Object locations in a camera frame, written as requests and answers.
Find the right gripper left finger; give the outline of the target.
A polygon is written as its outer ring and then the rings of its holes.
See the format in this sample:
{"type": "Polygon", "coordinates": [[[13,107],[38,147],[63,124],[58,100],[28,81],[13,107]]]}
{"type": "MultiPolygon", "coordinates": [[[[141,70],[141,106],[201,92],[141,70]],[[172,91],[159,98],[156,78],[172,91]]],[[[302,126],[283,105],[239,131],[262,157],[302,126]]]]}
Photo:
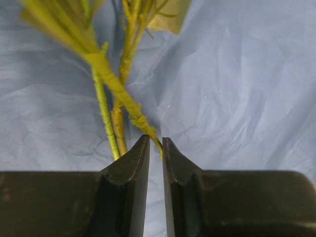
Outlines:
{"type": "Polygon", "coordinates": [[[150,139],[142,135],[97,172],[6,171],[0,174],[3,237],[141,237],[150,139]]]}

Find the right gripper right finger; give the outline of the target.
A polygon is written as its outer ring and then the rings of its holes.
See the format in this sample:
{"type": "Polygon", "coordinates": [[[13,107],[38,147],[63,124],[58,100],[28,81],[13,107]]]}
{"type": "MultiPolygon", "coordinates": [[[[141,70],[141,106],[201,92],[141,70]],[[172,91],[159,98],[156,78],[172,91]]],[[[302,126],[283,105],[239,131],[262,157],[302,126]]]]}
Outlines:
{"type": "Polygon", "coordinates": [[[203,170],[163,138],[170,237],[313,237],[316,191],[295,171],[203,170]]]}

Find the blue wrapping paper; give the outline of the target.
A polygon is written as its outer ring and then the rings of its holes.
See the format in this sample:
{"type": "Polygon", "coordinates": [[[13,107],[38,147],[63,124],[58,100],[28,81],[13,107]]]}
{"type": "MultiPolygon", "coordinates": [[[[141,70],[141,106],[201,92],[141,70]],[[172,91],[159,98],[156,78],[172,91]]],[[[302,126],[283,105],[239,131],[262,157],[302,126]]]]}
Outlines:
{"type": "MultiPolygon", "coordinates": [[[[316,3],[190,0],[179,34],[144,33],[125,84],[162,143],[203,170],[295,171],[316,189],[316,3]]],[[[0,173],[114,161],[91,67],[0,3],[0,173]]],[[[123,112],[128,151],[142,135],[123,112]]],[[[168,237],[150,140],[142,237],[168,237]]]]}

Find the flower bouquet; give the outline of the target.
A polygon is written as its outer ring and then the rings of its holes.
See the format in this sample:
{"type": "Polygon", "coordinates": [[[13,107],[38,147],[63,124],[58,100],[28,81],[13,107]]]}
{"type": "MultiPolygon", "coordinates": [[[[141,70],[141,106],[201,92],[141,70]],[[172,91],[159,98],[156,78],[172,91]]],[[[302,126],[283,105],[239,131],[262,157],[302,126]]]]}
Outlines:
{"type": "Polygon", "coordinates": [[[156,131],[141,106],[126,91],[132,61],[143,33],[169,31],[179,34],[190,7],[188,0],[124,0],[120,22],[124,30],[119,73],[107,57],[108,43],[95,39],[93,18],[101,0],[25,0],[20,17],[36,29],[58,40],[90,66],[100,112],[114,159],[126,154],[123,111],[131,123],[148,135],[161,149],[156,131]]]}

